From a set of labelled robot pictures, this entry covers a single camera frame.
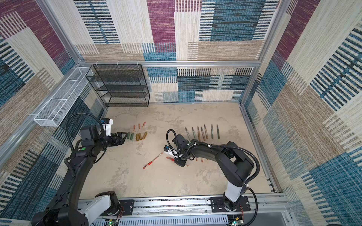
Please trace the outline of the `tan highlighter pen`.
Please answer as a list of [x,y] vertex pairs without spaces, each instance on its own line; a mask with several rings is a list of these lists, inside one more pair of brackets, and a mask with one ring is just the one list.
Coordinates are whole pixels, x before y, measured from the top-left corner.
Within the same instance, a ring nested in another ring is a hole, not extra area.
[[204,130],[205,130],[206,139],[208,139],[208,133],[207,133],[207,128],[206,128],[206,125],[205,125],[205,124],[204,124]]
[[202,126],[201,126],[200,128],[201,128],[201,133],[202,133],[203,140],[205,141],[205,140],[206,140],[206,136],[205,136],[204,130],[203,130]]
[[201,141],[201,134],[200,134],[199,126],[197,126],[197,132],[198,132],[198,140]]

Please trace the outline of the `tan highlighter pen top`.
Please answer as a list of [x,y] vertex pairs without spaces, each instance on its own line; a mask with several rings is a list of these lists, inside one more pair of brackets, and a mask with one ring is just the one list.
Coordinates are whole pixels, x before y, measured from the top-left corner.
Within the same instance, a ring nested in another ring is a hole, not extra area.
[[205,130],[206,139],[208,139],[208,133],[207,133],[207,128],[206,128],[206,125],[205,125],[205,124],[204,124],[204,130]]

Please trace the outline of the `dark green marker pen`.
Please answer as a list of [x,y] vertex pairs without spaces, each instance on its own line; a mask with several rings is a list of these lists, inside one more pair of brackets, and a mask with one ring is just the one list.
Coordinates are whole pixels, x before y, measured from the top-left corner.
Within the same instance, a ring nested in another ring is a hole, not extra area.
[[214,139],[214,127],[213,127],[213,124],[211,124],[211,138]]

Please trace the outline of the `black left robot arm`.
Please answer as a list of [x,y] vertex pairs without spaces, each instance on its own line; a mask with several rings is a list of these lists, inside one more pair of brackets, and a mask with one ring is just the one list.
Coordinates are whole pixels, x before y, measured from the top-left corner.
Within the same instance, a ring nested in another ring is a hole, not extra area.
[[111,133],[113,120],[102,118],[95,125],[81,128],[81,139],[71,144],[71,154],[64,159],[66,175],[45,211],[35,214],[33,226],[91,226],[102,214],[120,218],[124,208],[115,191],[99,193],[81,210],[78,203],[86,178],[108,147],[124,144],[125,132]]

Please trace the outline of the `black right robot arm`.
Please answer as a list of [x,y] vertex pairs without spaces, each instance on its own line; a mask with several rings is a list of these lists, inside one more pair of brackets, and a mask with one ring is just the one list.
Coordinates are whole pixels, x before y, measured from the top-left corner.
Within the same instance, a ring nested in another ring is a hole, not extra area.
[[249,182],[260,172],[257,157],[233,142],[214,145],[197,139],[188,141],[182,135],[176,134],[173,129],[166,132],[166,141],[164,151],[170,153],[174,157],[175,164],[180,167],[184,167],[188,160],[193,161],[196,158],[212,160],[218,164],[228,180],[223,198],[229,209],[234,208],[245,191],[249,190]]

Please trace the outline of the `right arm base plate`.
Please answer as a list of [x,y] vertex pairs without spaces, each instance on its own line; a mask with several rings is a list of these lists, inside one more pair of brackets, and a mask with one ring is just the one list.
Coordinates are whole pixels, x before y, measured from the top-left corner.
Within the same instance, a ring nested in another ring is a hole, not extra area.
[[246,196],[240,196],[237,201],[232,202],[226,196],[214,196],[206,201],[212,212],[236,212],[251,211],[249,200]]

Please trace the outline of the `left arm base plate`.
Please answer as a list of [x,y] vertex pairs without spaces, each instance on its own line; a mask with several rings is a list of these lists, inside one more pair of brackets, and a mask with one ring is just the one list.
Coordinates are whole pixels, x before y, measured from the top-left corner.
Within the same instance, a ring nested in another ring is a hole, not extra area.
[[96,212],[100,213],[101,217],[117,217],[131,216],[133,214],[133,199],[118,200],[117,203],[111,200],[110,207],[105,209],[105,205],[97,204]]

